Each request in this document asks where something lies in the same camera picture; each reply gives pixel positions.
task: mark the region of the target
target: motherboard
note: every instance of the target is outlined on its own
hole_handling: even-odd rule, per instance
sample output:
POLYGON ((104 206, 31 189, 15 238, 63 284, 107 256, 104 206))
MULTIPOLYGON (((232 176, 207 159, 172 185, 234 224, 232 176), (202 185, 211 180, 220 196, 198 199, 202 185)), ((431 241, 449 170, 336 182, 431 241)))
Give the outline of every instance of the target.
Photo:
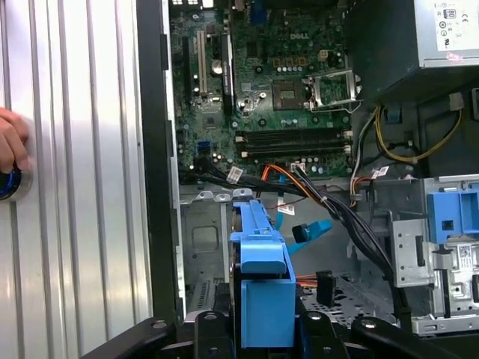
POLYGON ((341 13, 256 1, 179 10, 171 53, 179 166, 208 159, 260 175, 265 163, 312 177, 351 173, 350 109, 341 13))

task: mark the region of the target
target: ridged metal surface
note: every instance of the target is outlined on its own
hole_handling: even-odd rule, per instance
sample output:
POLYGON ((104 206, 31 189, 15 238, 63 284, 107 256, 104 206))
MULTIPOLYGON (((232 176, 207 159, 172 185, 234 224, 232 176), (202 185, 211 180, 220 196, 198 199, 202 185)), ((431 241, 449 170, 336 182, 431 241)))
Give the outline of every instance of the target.
POLYGON ((0 357, 77 358, 151 316, 135 0, 1 0, 0 105, 31 137, 0 203, 0 357))

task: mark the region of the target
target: hand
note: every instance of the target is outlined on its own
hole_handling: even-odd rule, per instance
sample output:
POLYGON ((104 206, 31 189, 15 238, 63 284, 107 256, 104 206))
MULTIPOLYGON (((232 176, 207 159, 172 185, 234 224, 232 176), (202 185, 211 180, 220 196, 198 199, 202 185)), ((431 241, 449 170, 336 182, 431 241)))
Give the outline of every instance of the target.
POLYGON ((24 143, 28 139, 28 127, 18 114, 0 108, 0 171, 9 174, 13 163, 21 171, 30 168, 24 143))

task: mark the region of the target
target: black plastic frame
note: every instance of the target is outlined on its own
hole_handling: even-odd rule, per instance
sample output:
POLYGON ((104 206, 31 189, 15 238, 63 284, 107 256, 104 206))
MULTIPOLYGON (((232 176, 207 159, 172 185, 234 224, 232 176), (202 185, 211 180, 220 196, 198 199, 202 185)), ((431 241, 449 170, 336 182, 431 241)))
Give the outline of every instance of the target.
POLYGON ((176 215, 170 172, 173 151, 164 71, 168 69, 168 47, 162 32, 161 0, 137 1, 136 9, 153 314, 176 322, 176 215))

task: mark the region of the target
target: power supply unit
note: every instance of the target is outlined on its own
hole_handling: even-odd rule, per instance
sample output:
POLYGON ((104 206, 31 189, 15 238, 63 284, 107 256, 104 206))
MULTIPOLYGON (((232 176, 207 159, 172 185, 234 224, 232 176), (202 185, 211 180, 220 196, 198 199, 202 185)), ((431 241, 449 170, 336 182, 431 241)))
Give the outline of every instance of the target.
POLYGON ((478 0, 358 0, 345 14, 362 99, 421 102, 479 76, 478 0))

